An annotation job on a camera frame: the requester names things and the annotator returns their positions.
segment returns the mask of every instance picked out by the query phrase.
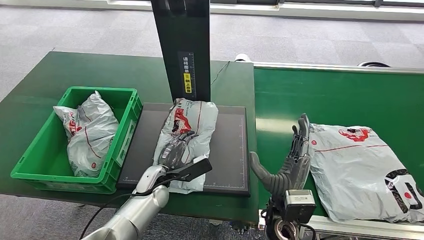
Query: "black scale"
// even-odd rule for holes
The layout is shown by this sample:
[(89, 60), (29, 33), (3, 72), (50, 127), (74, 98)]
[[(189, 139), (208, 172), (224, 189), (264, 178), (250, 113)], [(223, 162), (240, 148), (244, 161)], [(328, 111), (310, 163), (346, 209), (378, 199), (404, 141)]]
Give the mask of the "black scale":
[[(209, 0), (152, 0), (172, 100), (211, 101)], [(134, 189), (153, 154), (171, 104), (144, 103), (116, 183)], [(246, 108), (218, 106), (203, 191), (250, 196)]]

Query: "green table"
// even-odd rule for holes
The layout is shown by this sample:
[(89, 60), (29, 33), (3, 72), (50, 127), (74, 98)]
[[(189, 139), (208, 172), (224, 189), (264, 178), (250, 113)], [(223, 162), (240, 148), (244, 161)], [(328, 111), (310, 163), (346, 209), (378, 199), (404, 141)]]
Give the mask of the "green table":
[[(212, 79), (226, 64), (211, 63)], [(102, 205), (113, 195), (41, 191), (23, 181), (12, 179), (10, 172), (29, 146), (63, 93), (70, 86), (135, 88), (141, 101), (172, 103), (162, 58), (50, 52), (0, 102), (0, 194), (53, 199)], [(249, 151), (256, 151), (255, 92), (252, 63), (231, 62), (211, 86), (211, 98), (217, 105), (245, 106)], [(258, 180), (250, 174), (250, 197), (206, 193), (171, 194), (163, 213), (258, 222)], [(117, 202), (120, 206), (125, 200)]]
[[(212, 61), (211, 76), (226, 62)], [(161, 58), (50, 52), (0, 102), (0, 194), (101, 205), (115, 195), (39, 191), (10, 178), (10, 171), (35, 137), (63, 92), (70, 86), (136, 88), (143, 102), (170, 103)], [(424, 186), (420, 136), (424, 135), (424, 71), (235, 63), (219, 74), (211, 87), (218, 105), (245, 106), (248, 147), (276, 172), (289, 151), (291, 126), (301, 113), (312, 123), (372, 127)], [(258, 210), (269, 194), (250, 172), (251, 197), (206, 193), (172, 194), (164, 213), (258, 223)], [(315, 215), (309, 222), (319, 233), (384, 238), (424, 239), (424, 227), (354, 220), (329, 221), (320, 205), (313, 179)]]
[[(424, 71), (416, 69), (255, 63), (257, 153), (276, 173), (289, 152), (291, 126), (302, 113), (311, 123), (368, 126), (393, 149), (424, 188)], [(423, 239), (424, 227), (354, 220), (329, 221), (309, 174), (317, 208), (309, 222), (320, 233), (358, 237)], [(259, 208), (269, 194), (259, 187)]]

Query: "label on pole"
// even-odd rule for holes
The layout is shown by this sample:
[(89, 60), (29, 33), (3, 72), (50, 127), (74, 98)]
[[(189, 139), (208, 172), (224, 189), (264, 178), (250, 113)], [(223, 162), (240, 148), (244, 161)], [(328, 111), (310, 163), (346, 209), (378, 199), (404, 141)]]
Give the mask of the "label on pole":
[(179, 69), (182, 80), (182, 95), (185, 99), (196, 99), (195, 54), (189, 51), (178, 52)]

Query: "black pad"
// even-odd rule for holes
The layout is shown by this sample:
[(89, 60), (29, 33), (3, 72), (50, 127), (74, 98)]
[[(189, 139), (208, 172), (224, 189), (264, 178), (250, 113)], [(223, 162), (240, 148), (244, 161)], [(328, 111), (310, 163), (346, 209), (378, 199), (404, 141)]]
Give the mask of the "black pad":
[[(135, 189), (153, 154), (172, 104), (145, 103), (125, 157), (117, 188)], [(210, 141), (209, 161), (203, 191), (250, 196), (246, 108), (218, 106), (215, 132)]]

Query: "crate handle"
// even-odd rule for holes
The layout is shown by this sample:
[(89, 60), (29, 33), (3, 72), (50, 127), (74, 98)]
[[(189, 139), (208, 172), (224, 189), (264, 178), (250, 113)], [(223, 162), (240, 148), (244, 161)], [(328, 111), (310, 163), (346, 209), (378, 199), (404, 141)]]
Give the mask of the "crate handle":
[(118, 163), (118, 165), (120, 167), (122, 167), (122, 163), (124, 162), (124, 158), (127, 155), (127, 150), (128, 150), (128, 147), (130, 146), (131, 139), (133, 138), (133, 133), (134, 133), (135, 127), (136, 127), (136, 123), (133, 120), (131, 120), (129, 122), (128, 130), (126, 131), (126, 135), (125, 135), (125, 138), (123, 140), (124, 142), (122, 144), (122, 147), (119, 150), (118, 156), (116, 157), (116, 162)]

